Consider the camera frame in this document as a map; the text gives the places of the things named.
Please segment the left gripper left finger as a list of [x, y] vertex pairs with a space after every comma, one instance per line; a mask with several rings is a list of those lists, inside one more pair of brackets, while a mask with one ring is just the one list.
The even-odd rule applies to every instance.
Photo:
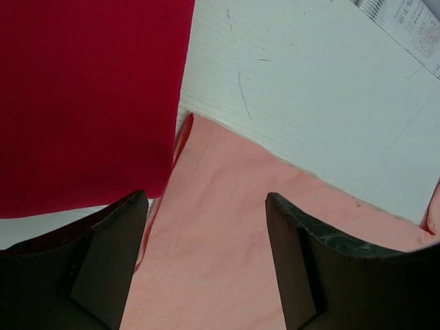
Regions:
[[119, 329], [148, 209], [138, 190], [1, 251], [1, 328]]

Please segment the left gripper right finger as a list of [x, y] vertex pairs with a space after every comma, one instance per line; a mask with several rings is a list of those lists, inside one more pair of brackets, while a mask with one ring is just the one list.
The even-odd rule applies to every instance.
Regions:
[[271, 192], [267, 230], [288, 329], [438, 329], [439, 246], [400, 252]]

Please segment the salmon pink t shirt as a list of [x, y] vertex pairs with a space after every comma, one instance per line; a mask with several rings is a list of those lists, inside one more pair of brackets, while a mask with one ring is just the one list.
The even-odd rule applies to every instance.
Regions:
[[284, 329], [265, 218], [270, 192], [387, 248], [409, 252], [439, 241], [438, 199], [420, 228], [198, 115], [187, 118], [175, 159], [148, 217], [123, 329]]

